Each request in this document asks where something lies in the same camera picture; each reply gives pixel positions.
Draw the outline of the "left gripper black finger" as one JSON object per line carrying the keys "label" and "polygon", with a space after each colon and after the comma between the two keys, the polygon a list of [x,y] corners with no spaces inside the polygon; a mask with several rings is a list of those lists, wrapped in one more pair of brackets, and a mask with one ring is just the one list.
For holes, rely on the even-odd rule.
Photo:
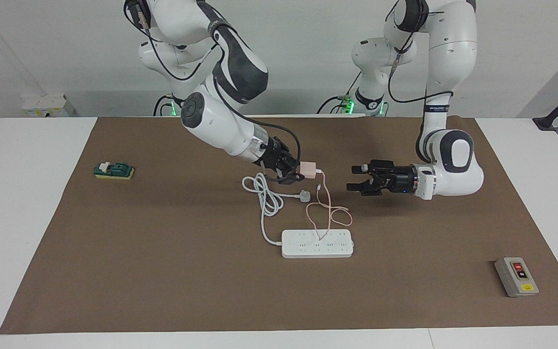
{"label": "left gripper black finger", "polygon": [[393,161],[371,160],[370,163],[352,166],[352,174],[370,176],[383,176],[393,173]]}
{"label": "left gripper black finger", "polygon": [[347,183],[347,190],[359,192],[361,196],[381,196],[382,190],[386,188],[387,179],[371,177],[362,183]]}

